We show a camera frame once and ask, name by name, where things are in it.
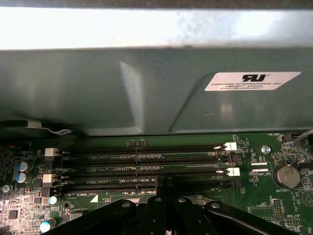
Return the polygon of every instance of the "screw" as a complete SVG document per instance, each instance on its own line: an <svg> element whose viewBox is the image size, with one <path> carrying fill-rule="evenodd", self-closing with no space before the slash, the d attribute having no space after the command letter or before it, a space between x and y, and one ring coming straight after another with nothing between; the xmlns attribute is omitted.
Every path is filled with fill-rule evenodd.
<svg viewBox="0 0 313 235"><path fill-rule="evenodd" d="M213 208L220 208L220 205L217 204L217 203L212 203L211 207L213 207Z"/></svg>
<svg viewBox="0 0 313 235"><path fill-rule="evenodd" d="M262 153L264 153L264 154L269 154L270 151L271 151L271 149L270 149L270 147L264 145L264 146L262 146L261 151L262 151Z"/></svg>
<svg viewBox="0 0 313 235"><path fill-rule="evenodd" d="M124 203L123 205L122 205L122 207L129 207L130 205L129 205L129 203Z"/></svg>
<svg viewBox="0 0 313 235"><path fill-rule="evenodd" d="M11 187L9 185L4 185L2 187L2 192L3 193L9 193L11 191Z"/></svg>
<svg viewBox="0 0 313 235"><path fill-rule="evenodd" d="M180 198L178 199L178 201L179 201L179 202L185 202L186 199L184 199L183 197L180 197Z"/></svg>

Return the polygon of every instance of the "connector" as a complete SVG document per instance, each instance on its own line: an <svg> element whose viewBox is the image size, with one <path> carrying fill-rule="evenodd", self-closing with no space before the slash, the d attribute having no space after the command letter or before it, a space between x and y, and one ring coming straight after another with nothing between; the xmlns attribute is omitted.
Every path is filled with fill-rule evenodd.
<svg viewBox="0 0 313 235"><path fill-rule="evenodd" d="M58 155L57 148L46 148L45 149L45 157L56 157Z"/></svg>
<svg viewBox="0 0 313 235"><path fill-rule="evenodd" d="M237 144L236 142L227 142L224 144L226 146L226 151L236 151L237 150Z"/></svg>
<svg viewBox="0 0 313 235"><path fill-rule="evenodd" d="M55 182L55 174L44 174L43 183L53 183Z"/></svg>
<svg viewBox="0 0 313 235"><path fill-rule="evenodd" d="M43 175L43 188L51 188L55 182L55 174Z"/></svg>
<svg viewBox="0 0 313 235"><path fill-rule="evenodd" d="M227 168L227 175L229 176L240 176L240 169L239 167L231 167L231 168Z"/></svg>

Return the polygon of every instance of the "integrated circuit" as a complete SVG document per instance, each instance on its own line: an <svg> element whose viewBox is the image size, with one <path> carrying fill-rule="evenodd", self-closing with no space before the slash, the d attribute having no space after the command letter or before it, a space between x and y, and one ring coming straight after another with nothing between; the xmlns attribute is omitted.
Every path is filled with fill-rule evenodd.
<svg viewBox="0 0 313 235"><path fill-rule="evenodd" d="M16 219L18 217L18 211L9 211L8 219Z"/></svg>
<svg viewBox="0 0 313 235"><path fill-rule="evenodd" d="M34 204L41 204L41 197L36 197L34 199Z"/></svg>

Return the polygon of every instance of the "chip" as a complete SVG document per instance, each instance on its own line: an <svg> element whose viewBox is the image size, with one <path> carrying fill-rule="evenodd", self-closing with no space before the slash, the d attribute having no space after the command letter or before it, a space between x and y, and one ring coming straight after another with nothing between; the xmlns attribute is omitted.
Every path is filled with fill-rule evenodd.
<svg viewBox="0 0 313 235"><path fill-rule="evenodd" d="M84 213L82 212L82 211L75 211L75 212L73 212L73 213L71 213L70 215L69 215L69 217L70 217L70 221L72 221L72 220L74 220L74 219L77 219L77 218L79 218L80 216L82 216Z"/></svg>
<svg viewBox="0 0 313 235"><path fill-rule="evenodd" d="M63 215L63 216L62 216L62 219L63 219L64 222L69 222L69 221L70 221L70 216L69 216L69 214Z"/></svg>
<svg viewBox="0 0 313 235"><path fill-rule="evenodd" d="M41 188L42 185L43 185L42 179L37 179L37 180L35 180L35 182L34 182L34 188Z"/></svg>
<svg viewBox="0 0 313 235"><path fill-rule="evenodd" d="M40 197L36 197L34 199L34 204L41 204L41 198Z"/></svg>
<svg viewBox="0 0 313 235"><path fill-rule="evenodd" d="M18 211L9 211L8 219L16 219L18 217Z"/></svg>

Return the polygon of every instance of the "white label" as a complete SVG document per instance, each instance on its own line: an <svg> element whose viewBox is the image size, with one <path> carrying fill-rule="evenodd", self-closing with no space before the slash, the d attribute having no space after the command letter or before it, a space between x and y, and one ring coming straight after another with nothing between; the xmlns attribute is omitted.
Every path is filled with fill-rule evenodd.
<svg viewBox="0 0 313 235"><path fill-rule="evenodd" d="M210 91L275 90L301 72L219 72L205 88Z"/></svg>

